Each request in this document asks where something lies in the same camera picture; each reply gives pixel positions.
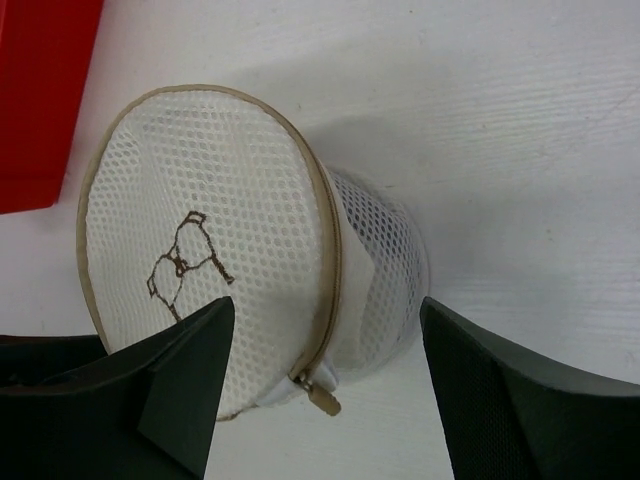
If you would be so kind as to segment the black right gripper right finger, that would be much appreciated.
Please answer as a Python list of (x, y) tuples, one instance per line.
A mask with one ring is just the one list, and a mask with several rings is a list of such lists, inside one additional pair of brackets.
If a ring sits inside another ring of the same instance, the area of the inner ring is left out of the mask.
[(555, 361), (430, 297), (420, 319), (455, 478), (638, 478), (638, 385)]

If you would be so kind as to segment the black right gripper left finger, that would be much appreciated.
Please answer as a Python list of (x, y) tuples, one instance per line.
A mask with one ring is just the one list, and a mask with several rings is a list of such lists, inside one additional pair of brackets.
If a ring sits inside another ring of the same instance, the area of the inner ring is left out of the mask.
[(221, 298), (116, 353), (95, 335), (3, 336), (5, 479), (201, 479), (234, 331)]

